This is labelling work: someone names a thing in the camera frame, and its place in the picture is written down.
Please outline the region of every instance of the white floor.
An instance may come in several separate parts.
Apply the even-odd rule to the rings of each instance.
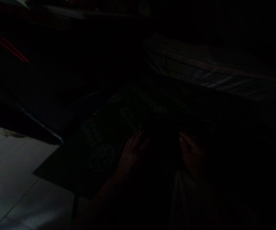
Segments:
[[[57,148],[0,128],[0,230],[69,229],[73,193],[32,174]]]

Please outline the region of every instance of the globe emblem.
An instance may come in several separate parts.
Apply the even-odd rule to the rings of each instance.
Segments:
[[[180,91],[181,91],[183,94],[190,94],[190,90],[187,89],[187,88],[185,88],[185,87],[181,88]]]
[[[119,94],[114,94],[111,98],[108,99],[107,102],[109,103],[116,103],[118,101],[120,101],[121,96]]]
[[[158,114],[167,114],[167,111],[164,107],[156,106],[153,108],[153,112],[156,112]]]
[[[115,151],[110,145],[98,147],[90,156],[89,167],[91,170],[101,172],[112,163]]]

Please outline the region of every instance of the finger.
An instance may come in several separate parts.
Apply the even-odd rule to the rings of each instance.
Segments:
[[[142,141],[143,141],[143,138],[144,138],[144,134],[145,134],[145,131],[142,130],[138,133],[138,135],[136,136],[134,142],[133,142],[133,146],[134,147],[138,147],[141,145]]]
[[[149,147],[150,147],[150,144],[152,143],[152,140],[149,138],[147,139],[140,147],[141,151],[146,151]]]
[[[182,155],[183,155],[183,157],[184,157],[184,155],[188,155],[188,154],[191,153],[191,150],[190,150],[187,142],[181,136],[180,136],[180,147],[182,149]]]
[[[197,144],[191,135],[185,133],[180,133],[180,135],[187,142],[187,144],[193,148],[197,148]]]
[[[137,135],[138,135],[138,133],[134,133],[134,135],[127,141],[125,147],[127,147],[127,146],[132,146],[132,145],[133,145],[133,142],[134,142],[134,140],[135,140],[135,138],[136,138]]]

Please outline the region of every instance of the hand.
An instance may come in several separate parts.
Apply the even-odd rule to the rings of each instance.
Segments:
[[[135,171],[149,146],[150,139],[145,140],[145,131],[135,133],[125,145],[117,172],[126,175]]]
[[[188,133],[180,133],[182,157],[187,169],[196,180],[206,179],[205,152],[197,139]]]

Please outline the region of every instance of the red cord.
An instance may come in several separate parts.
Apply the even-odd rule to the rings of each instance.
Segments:
[[[24,59],[22,59],[21,57],[19,57],[19,55],[17,55],[15,52],[13,52],[11,49],[9,49],[6,45],[4,45],[1,41],[0,41],[0,43],[1,43],[4,47],[6,47],[10,52],[12,52],[15,56],[17,56],[18,58],[20,58],[23,62],[26,62]]]
[[[6,41],[15,51],[18,52],[19,55],[21,55],[22,58],[24,58],[28,63],[29,61],[27,60],[26,57],[23,56],[23,54],[21,54],[9,41],[7,41],[5,38],[2,37],[2,39],[4,39],[4,41]]]

